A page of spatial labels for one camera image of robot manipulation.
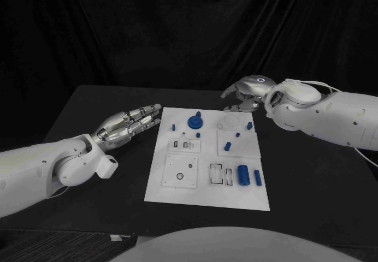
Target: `small blue part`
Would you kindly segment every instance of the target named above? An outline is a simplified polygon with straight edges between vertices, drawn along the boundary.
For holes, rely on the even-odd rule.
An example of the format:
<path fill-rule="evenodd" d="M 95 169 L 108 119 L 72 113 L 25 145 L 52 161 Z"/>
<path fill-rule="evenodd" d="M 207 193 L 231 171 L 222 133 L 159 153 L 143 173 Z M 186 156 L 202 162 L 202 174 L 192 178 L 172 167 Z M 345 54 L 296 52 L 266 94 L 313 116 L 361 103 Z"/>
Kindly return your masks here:
<path fill-rule="evenodd" d="M 230 151 L 231 148 L 231 142 L 227 142 L 225 151 Z"/>
<path fill-rule="evenodd" d="M 256 178 L 256 184 L 258 186 L 263 186 L 261 178 L 260 178 L 260 171 L 258 170 L 254 171 L 254 178 Z"/>
<path fill-rule="evenodd" d="M 201 112 L 196 112 L 195 116 L 189 117 L 188 125 L 192 129 L 199 129 L 204 125 L 204 121 L 201 118 Z"/>
<path fill-rule="evenodd" d="M 238 166 L 238 184 L 241 186 L 248 186 L 251 184 L 247 165 Z"/>

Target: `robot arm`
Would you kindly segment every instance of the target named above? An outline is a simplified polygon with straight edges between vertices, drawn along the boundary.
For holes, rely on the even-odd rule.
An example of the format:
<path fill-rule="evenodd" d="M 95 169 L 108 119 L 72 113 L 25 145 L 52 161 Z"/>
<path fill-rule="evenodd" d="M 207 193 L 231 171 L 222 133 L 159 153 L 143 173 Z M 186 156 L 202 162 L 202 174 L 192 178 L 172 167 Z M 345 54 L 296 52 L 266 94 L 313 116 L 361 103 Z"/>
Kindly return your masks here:
<path fill-rule="evenodd" d="M 346 92 L 323 95 L 305 82 L 287 79 L 276 84 L 261 75 L 244 77 L 221 96 L 237 92 L 244 102 L 225 111 L 253 112 L 263 102 L 266 116 L 284 130 L 302 130 L 338 145 L 378 151 L 378 97 Z"/>
<path fill-rule="evenodd" d="M 160 123 L 160 119 L 153 119 L 160 108 L 156 104 L 120 112 L 93 135 L 2 152 L 0 217 L 48 199 L 64 186 L 82 184 L 95 173 L 110 178 L 119 163 L 106 152 Z"/>

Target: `floor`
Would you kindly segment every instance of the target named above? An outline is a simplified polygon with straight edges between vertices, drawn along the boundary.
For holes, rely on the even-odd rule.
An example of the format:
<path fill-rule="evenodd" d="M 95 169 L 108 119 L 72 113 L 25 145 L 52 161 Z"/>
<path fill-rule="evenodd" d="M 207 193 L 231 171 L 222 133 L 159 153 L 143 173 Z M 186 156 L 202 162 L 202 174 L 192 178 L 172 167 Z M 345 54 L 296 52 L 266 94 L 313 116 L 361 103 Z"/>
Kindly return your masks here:
<path fill-rule="evenodd" d="M 123 237 L 111 241 L 107 234 L 0 230 L 0 261 L 106 262 L 150 239 Z M 378 247 L 332 248 L 362 262 L 378 261 Z"/>

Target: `white plastic board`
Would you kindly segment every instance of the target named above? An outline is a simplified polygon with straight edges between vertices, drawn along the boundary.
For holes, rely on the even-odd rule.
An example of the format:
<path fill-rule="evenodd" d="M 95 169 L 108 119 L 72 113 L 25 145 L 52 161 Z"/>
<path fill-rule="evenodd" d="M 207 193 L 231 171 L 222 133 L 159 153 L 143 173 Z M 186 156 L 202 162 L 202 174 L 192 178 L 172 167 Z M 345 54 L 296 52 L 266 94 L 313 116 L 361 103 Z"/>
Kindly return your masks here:
<path fill-rule="evenodd" d="M 188 119 L 198 111 L 204 126 L 192 129 Z M 163 109 L 146 201 L 270 211 L 257 135 L 254 127 L 247 129 L 248 122 L 254 123 L 251 113 Z M 192 147 L 179 147 L 185 141 Z M 238 184 L 240 165 L 248 166 L 248 186 Z M 256 184 L 254 170 L 260 171 L 263 186 Z"/>

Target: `black table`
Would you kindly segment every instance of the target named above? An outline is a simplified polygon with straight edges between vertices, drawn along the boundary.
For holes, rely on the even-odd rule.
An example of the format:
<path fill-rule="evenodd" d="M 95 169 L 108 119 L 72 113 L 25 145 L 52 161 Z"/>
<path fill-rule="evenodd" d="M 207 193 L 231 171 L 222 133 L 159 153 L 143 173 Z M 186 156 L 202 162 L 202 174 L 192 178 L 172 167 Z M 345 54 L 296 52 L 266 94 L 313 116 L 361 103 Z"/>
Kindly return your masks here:
<path fill-rule="evenodd" d="M 46 142 L 91 133 L 108 116 L 155 103 L 209 110 L 238 103 L 219 95 L 218 91 L 80 86 Z M 189 228 L 234 226 L 269 229 L 325 245 L 378 246 L 378 182 L 362 157 L 349 147 L 283 130 L 263 108 L 253 115 L 270 212 L 143 201 L 156 127 L 108 152 L 120 163 L 111 179 L 94 175 L 62 196 L 2 218 L 0 228 L 159 236 Z"/>

